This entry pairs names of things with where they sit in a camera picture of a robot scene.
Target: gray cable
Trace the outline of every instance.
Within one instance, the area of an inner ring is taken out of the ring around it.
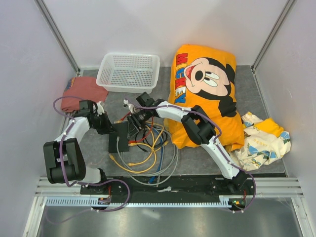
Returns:
[[[126,164],[126,162],[124,161],[124,158],[123,158],[124,154],[119,152],[119,139],[117,140],[117,151],[118,151],[118,156],[119,156],[120,160],[122,161],[123,165],[124,165],[126,168],[131,169],[131,168]],[[159,185],[159,184],[163,184],[164,182],[166,182],[166,181],[173,175],[173,173],[174,173],[174,171],[175,171],[175,169],[176,169],[176,167],[177,167],[178,160],[179,160],[179,150],[176,148],[175,145],[174,145],[174,154],[173,154],[173,157],[172,157],[172,161],[170,162],[170,164],[169,164],[165,169],[160,170],[159,172],[152,173],[152,174],[146,174],[146,175],[145,175],[145,174],[137,174],[137,175],[139,175],[139,176],[148,176],[148,177],[160,175],[161,173],[163,173],[164,171],[166,171],[166,170],[172,165],[172,163],[174,162],[174,160],[176,160],[176,163],[175,163],[175,166],[174,166],[174,168],[173,168],[171,174],[170,174],[167,178],[165,178],[163,181],[157,182],[157,183],[155,183],[155,184],[143,183],[143,182],[137,180],[136,178],[134,178],[134,177],[130,174],[130,172],[127,172],[127,174],[128,174],[133,180],[135,180],[135,181],[136,181],[137,183],[139,183],[139,184],[143,184],[143,185],[146,185],[146,186],[157,186],[157,185]]]
[[[164,149],[162,150],[162,156],[161,156],[161,167],[160,167],[160,170],[162,170],[162,164],[163,164],[163,157],[164,157]],[[157,178],[157,182],[156,183],[159,183],[160,182],[160,175],[158,175],[158,178]]]
[[[177,152],[177,155],[176,155],[176,164],[175,164],[175,166],[174,166],[174,168],[173,168],[171,174],[170,174],[167,178],[165,178],[163,181],[161,181],[161,182],[159,182],[159,183],[155,183],[155,184],[143,183],[143,182],[141,182],[141,181],[135,179],[129,172],[127,172],[127,174],[128,174],[133,180],[135,180],[135,181],[136,181],[137,183],[139,183],[139,184],[143,184],[143,185],[146,185],[146,186],[157,186],[157,185],[159,185],[159,184],[163,184],[164,182],[166,182],[168,179],[171,178],[171,176],[173,175],[174,171],[176,170],[176,167],[177,167],[177,164],[178,164],[178,160],[179,160],[179,153]]]
[[[171,160],[171,162],[169,163],[169,165],[166,167],[166,168],[164,168],[164,169],[162,169],[162,170],[160,170],[160,171],[158,171],[158,172],[155,172],[155,173],[150,173],[150,174],[138,174],[138,173],[134,173],[135,175],[137,175],[137,176],[146,176],[146,177],[152,177],[152,176],[157,176],[157,175],[160,175],[160,174],[162,174],[162,173],[164,173],[167,169],[169,169],[169,167],[174,163],[174,161],[176,160],[176,153],[178,152],[178,149],[177,149],[177,147],[175,146],[175,145],[173,145],[174,147],[174,149],[173,149],[173,157],[172,157],[172,160]],[[127,164],[126,164],[126,162],[124,161],[124,159],[122,159],[121,158],[121,156],[119,155],[119,158],[120,158],[120,160],[122,161],[122,163],[123,163],[123,165],[125,166],[125,168],[128,168],[128,169],[130,169],[130,170],[133,170],[133,171],[135,171],[134,169],[132,169],[131,167],[129,167]]]

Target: orange cloth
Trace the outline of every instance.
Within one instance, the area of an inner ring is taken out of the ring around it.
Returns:
[[[169,103],[184,107],[199,105],[221,128],[220,142],[229,150],[244,145],[244,134],[235,99],[235,57],[217,49],[183,45],[171,67]],[[179,149],[197,147],[181,123],[166,119],[172,143]]]
[[[96,78],[92,77],[72,78],[70,88],[63,95],[79,96],[94,102],[104,101],[108,95],[108,91],[98,86],[95,81]],[[63,98],[61,109],[65,112],[79,110],[79,101],[80,99],[76,98]]]

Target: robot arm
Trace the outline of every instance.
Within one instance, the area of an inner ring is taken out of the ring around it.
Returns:
[[[69,126],[74,123],[69,133],[63,132],[52,142],[44,144],[44,158],[47,178],[50,183],[65,183],[60,164],[59,146],[63,136],[63,157],[68,180],[98,183],[101,181],[101,170],[85,166],[79,147],[84,134],[95,128],[99,134],[115,132],[107,113],[103,109],[103,102],[95,103],[89,100],[80,101],[80,110],[74,114],[74,119],[69,121]]]
[[[131,104],[125,102],[131,110],[131,115],[127,118],[137,129],[141,129],[145,125],[145,122],[152,116],[181,122],[188,134],[188,137],[195,144],[201,145],[201,147],[203,147],[214,159],[224,178],[232,180],[236,189],[244,184],[246,181],[245,173],[231,165],[231,163],[234,162],[221,143],[218,140],[215,140],[216,132],[214,126],[201,116],[186,112],[196,111],[207,117],[206,113],[200,106],[194,106],[193,108],[177,106],[182,109],[180,110],[179,108],[175,108],[174,105],[161,99],[154,101],[154,99],[147,93],[143,93],[137,97],[136,100],[141,107],[148,107],[148,109],[146,108],[135,112]]]
[[[167,105],[171,105],[171,104],[164,101],[164,102],[161,102],[158,106],[163,106],[163,105],[167,106]],[[186,108],[186,107],[182,107],[182,108],[184,110],[191,110],[191,108]],[[156,109],[156,112],[160,118],[167,118],[167,119],[171,119],[171,120],[174,120],[177,122],[189,123],[188,119],[190,119],[190,115],[188,114],[188,112],[184,112],[182,110],[179,110],[179,109],[176,109],[176,108],[173,108],[170,106],[158,108],[158,109]],[[191,127],[192,129],[198,127],[198,125],[196,126],[195,123],[192,125],[193,125]],[[188,132],[188,130],[190,130],[191,125],[186,124],[185,126],[187,127],[186,131]],[[227,179],[232,179],[233,177],[236,177],[236,175],[239,173],[239,170],[237,168],[231,166],[230,164],[228,164],[228,162],[224,158],[223,154],[221,154],[221,152],[219,151],[219,149],[216,146],[216,143],[214,141],[215,131],[213,130],[211,132],[212,132],[213,136],[208,140],[208,143],[201,142],[199,145],[201,145],[201,147],[203,147],[207,151],[207,153],[209,153],[209,155],[213,158],[215,163],[220,168],[222,175]],[[222,144],[219,141],[217,143],[218,143],[217,145],[219,145],[221,147],[222,151],[226,153],[226,157],[228,157],[230,159],[230,161],[233,163],[233,161],[231,160],[230,156],[228,155],[228,153],[226,152],[226,150],[224,149]]]

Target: red cable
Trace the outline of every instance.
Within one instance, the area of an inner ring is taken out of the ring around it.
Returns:
[[[242,201],[244,201],[246,199],[246,197],[247,197],[247,193],[246,193],[245,189],[243,190],[243,195],[244,195],[244,197],[243,197]]]
[[[128,143],[138,143],[138,142],[142,142],[144,141],[148,136],[149,134],[151,133],[152,129],[153,129],[153,126],[154,126],[154,117],[152,117],[152,126],[150,127],[149,129],[149,132],[146,134],[146,136],[144,138],[142,138],[141,140],[138,140],[138,141],[129,141]]]
[[[122,117],[120,120],[123,121],[128,115],[130,114],[130,112],[128,112],[124,117]]]

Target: laundry basket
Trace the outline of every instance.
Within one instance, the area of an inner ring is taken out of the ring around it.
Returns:
[[[151,93],[157,84],[159,67],[156,55],[108,53],[96,83],[108,91]]]

